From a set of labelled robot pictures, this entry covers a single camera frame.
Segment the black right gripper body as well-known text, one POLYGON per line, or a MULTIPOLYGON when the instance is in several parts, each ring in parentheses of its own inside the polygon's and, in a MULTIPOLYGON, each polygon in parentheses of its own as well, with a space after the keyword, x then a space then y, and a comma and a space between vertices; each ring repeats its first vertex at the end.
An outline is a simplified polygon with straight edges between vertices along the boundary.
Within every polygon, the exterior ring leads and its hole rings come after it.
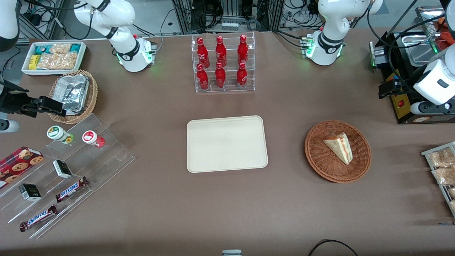
POLYGON ((27 115, 27 112, 22 108, 31 101, 27 95, 29 90, 7 80, 1 80, 0 83, 0 111, 5 114, 17 113, 27 115))

